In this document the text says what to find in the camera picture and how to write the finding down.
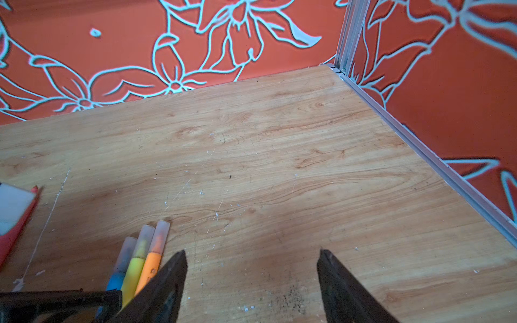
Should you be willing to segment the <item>pink marker pen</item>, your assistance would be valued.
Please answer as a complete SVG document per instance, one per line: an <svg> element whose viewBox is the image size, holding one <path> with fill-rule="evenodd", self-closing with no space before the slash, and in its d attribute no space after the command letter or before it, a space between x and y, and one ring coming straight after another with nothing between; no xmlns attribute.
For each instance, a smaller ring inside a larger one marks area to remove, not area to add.
<svg viewBox="0 0 517 323"><path fill-rule="evenodd" d="M16 240L18 239L18 236L20 235L20 232L22 231L23 227L25 226L25 223L27 222L28 218L31 216L33 210L35 209L35 207L39 201L39 196L40 196L39 187L35 186L30 191L36 193L36 199L31 204L31 206L29 206L28 210L22 216L21 220L14 227L14 229L5 236L1 235L1 266L4 265L6 259L9 256L9 253L11 252Z"/></svg>

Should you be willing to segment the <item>orange marker pen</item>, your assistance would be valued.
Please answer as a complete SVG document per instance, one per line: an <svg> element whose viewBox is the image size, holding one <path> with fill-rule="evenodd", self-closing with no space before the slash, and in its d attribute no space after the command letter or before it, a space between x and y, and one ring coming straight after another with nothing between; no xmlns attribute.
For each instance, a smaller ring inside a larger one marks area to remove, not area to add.
<svg viewBox="0 0 517 323"><path fill-rule="evenodd" d="M144 262L144 267L137 284L135 296L156 276L160 268L160 263L169 231L169 222L163 220L157 222L157 226L149 247L149 252Z"/></svg>

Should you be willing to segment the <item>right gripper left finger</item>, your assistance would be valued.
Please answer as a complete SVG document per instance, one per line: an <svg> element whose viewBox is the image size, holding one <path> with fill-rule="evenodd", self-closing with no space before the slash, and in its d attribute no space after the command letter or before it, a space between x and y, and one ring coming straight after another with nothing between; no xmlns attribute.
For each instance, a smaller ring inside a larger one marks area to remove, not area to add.
<svg viewBox="0 0 517 323"><path fill-rule="evenodd" d="M176 322L187 276L184 250L175 253L157 275L110 322Z"/></svg>

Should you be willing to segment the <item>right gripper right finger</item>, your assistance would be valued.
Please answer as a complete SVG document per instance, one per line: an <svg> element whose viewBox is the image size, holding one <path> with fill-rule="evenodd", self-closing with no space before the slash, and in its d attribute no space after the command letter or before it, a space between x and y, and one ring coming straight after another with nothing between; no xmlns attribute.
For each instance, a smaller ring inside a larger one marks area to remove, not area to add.
<svg viewBox="0 0 517 323"><path fill-rule="evenodd" d="M327 322L398 321L330 250L320 250L316 267Z"/></svg>

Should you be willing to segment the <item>yellow marker pen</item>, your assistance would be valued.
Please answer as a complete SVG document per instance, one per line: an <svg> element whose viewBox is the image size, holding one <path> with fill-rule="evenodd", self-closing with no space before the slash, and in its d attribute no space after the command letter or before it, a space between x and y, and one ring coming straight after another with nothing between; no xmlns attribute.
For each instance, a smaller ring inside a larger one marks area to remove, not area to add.
<svg viewBox="0 0 517 323"><path fill-rule="evenodd" d="M124 308L135 296L144 262L148 254L149 246L155 232L155 227L144 225L139 233L135 250L129 262L125 278L121 287L122 308Z"/></svg>

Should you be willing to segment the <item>blue marker pen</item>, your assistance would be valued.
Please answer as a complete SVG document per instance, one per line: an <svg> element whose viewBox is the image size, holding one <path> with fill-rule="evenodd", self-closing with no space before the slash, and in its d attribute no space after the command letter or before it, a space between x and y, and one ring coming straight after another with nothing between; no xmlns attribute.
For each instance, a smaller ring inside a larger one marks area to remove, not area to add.
<svg viewBox="0 0 517 323"><path fill-rule="evenodd" d="M129 302L129 296L132 290L132 276L126 279L127 271L132 260L133 252L137 239L133 237L126 237L123 242L120 253L118 254L117 262L115 263L113 272L110 276L109 282L106 286L106 291L118 290L122 291L122 307L124 308Z"/></svg>

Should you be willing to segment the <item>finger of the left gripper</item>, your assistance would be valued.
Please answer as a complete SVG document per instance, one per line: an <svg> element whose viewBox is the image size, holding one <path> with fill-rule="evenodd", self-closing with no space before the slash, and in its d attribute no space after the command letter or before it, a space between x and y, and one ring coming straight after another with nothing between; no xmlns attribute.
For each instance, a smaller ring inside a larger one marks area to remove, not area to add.
<svg viewBox="0 0 517 323"><path fill-rule="evenodd" d="M107 322L122 308L119 290L85 292L82 289L1 294L2 322L64 322L81 312L94 310L93 322Z"/></svg>

